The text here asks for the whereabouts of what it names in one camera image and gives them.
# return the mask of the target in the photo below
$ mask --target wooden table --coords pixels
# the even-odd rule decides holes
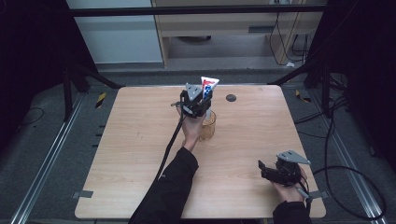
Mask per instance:
[[[97,149],[84,190],[79,218],[129,218],[156,175],[163,153],[177,126],[170,104],[185,87],[120,89]],[[226,96],[234,94],[235,102]],[[217,114],[214,136],[198,142],[193,154],[195,174],[183,218],[271,217],[278,197],[261,177],[258,160],[274,166],[276,153],[293,149],[305,157],[282,90],[278,86],[217,86],[212,99]],[[171,161],[183,141],[180,132]],[[307,165],[302,165],[311,190],[318,189]],[[311,217],[323,217],[321,199]]]

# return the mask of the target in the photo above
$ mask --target gray floor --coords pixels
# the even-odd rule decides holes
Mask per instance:
[[[106,72],[103,75],[126,86],[199,83],[200,76],[218,77],[221,84],[264,84],[283,77],[293,69],[275,63],[268,43],[262,35],[212,36],[208,41],[203,37],[174,38],[169,57],[166,68],[139,67],[131,72]],[[294,120],[318,113],[318,107],[314,102],[306,103],[295,96],[296,89],[305,92],[302,80],[304,76],[299,76],[282,87]],[[125,222],[125,220],[79,220],[74,215],[78,201],[72,198],[72,194],[83,188],[96,146],[100,142],[102,126],[106,125],[117,95],[117,90],[111,90],[90,78],[89,81],[92,87],[89,93],[83,94],[84,98],[76,121],[30,213],[31,223]],[[307,94],[315,98],[319,91],[320,87]],[[106,99],[101,108],[94,108],[101,92],[106,92]],[[340,95],[340,92],[332,91],[333,99]],[[78,94],[75,92],[74,99],[77,98]],[[28,113],[24,123],[33,123],[21,126],[9,145],[10,153],[0,163],[0,223],[8,223],[14,215],[63,125],[62,86],[39,93],[33,100],[32,107],[41,109],[32,109]],[[365,136],[348,112],[347,106],[335,111],[334,123],[354,165],[380,187],[381,193],[387,200],[386,222],[377,223],[396,223],[396,202],[393,197],[396,174],[391,171],[384,158],[370,155]],[[305,153],[312,161],[312,169],[315,171],[322,168],[325,147],[323,136],[328,131],[325,119],[319,117],[297,124],[296,128],[300,133]],[[329,144],[329,165],[344,164],[337,149],[339,146],[335,143],[332,140]],[[329,178],[336,198],[347,208],[366,216],[361,198],[356,194],[356,186],[351,185],[350,175],[345,171],[329,171]],[[323,173],[316,175],[315,179],[320,190],[328,189]],[[372,189],[371,192],[379,202],[378,196]],[[340,208],[332,198],[325,199],[324,202],[327,214],[324,218],[314,220],[314,223],[375,223],[353,217]],[[256,220],[243,221],[243,223],[256,223]],[[228,223],[241,223],[241,221],[229,220]]]

